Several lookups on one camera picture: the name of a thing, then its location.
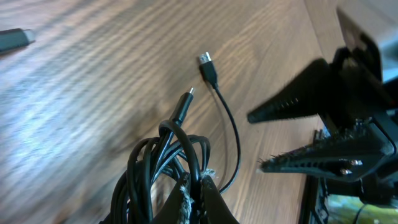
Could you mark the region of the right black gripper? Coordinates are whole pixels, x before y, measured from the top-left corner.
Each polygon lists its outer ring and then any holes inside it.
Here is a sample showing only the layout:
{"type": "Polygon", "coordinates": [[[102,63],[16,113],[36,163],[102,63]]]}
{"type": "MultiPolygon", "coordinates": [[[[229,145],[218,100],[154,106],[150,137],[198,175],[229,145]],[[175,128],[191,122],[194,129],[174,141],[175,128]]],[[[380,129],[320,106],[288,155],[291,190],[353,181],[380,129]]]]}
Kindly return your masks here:
{"type": "Polygon", "coordinates": [[[327,196],[397,206],[397,82],[382,84],[346,47],[318,58],[247,115],[249,123],[319,115],[328,136],[261,162],[265,173],[307,175],[300,223],[326,223],[327,196]]]}

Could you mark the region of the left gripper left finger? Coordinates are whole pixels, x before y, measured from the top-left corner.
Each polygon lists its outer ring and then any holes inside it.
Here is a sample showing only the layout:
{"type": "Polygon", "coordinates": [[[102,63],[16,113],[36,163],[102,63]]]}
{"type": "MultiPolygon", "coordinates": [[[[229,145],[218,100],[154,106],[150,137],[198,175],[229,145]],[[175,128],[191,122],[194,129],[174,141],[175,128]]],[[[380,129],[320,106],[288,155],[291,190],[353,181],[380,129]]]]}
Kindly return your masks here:
{"type": "Polygon", "coordinates": [[[169,197],[160,212],[152,219],[150,224],[176,224],[180,220],[180,209],[183,205],[184,194],[180,190],[190,184],[190,174],[184,173],[174,185],[169,197]]]}

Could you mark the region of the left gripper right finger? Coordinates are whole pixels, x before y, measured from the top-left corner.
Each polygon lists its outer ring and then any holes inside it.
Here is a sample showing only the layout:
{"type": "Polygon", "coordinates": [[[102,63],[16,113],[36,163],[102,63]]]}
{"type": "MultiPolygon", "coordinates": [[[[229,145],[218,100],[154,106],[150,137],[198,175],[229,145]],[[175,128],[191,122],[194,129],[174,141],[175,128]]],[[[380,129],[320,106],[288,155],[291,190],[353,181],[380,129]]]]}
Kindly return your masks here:
{"type": "Polygon", "coordinates": [[[206,169],[201,173],[200,223],[239,224],[224,202],[212,177],[215,171],[206,169]]]}

